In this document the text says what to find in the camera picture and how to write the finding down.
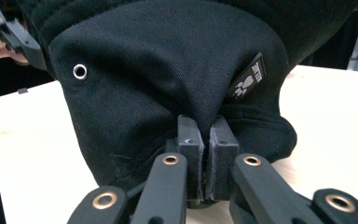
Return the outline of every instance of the metal eyelet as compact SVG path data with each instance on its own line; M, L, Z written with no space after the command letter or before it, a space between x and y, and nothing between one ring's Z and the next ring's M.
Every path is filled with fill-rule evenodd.
M84 80L87 77L87 68L83 64L77 64L74 67L74 77L79 80Z

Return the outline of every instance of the table surface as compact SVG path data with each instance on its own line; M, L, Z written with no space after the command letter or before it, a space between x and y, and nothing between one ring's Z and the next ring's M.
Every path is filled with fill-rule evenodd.
M296 67L281 92L293 154L273 166L298 193L341 189L358 199L358 72ZM97 185L62 88L52 82L0 97L0 190L7 223L66 223ZM187 223L232 223L228 203L187 210Z

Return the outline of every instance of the white table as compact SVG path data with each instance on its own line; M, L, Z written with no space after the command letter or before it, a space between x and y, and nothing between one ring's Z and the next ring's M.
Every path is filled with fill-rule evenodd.
M97 188L58 82L0 97L0 190L7 223L65 223ZM358 199L358 72L298 66L281 94L296 128L292 156L274 167L309 198L335 188ZM187 223L232 223L228 203L187 210Z

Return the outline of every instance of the black fabric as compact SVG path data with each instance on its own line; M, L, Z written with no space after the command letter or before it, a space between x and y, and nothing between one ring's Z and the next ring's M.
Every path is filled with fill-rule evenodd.
M180 114L204 140L218 114L241 150L290 155L296 133L279 93L296 63L349 16L355 1L20 1L62 84L83 156L99 185L130 189L147 178ZM240 105L228 86L263 54L267 78ZM84 64L88 77L73 68Z

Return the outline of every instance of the black and white tag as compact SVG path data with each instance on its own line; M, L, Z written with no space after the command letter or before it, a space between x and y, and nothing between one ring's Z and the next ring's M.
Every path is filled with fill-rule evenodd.
M238 78L228 88L227 98L239 103L263 78L267 76L263 55L258 53L254 59L240 71Z

